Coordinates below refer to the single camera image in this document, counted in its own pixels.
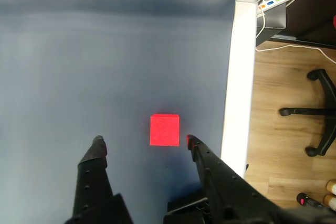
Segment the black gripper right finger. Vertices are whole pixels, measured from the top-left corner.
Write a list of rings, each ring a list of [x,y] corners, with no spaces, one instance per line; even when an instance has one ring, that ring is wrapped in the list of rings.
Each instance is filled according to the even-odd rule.
[[[195,162],[213,223],[280,223],[279,207],[255,190],[194,135],[187,148]]]

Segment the gripper black left finger with grey tip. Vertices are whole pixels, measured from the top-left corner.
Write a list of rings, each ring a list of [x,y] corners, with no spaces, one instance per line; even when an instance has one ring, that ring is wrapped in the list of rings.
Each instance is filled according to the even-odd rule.
[[[112,192],[106,156],[106,143],[98,135],[77,166],[72,217],[66,223],[133,223],[121,194]]]

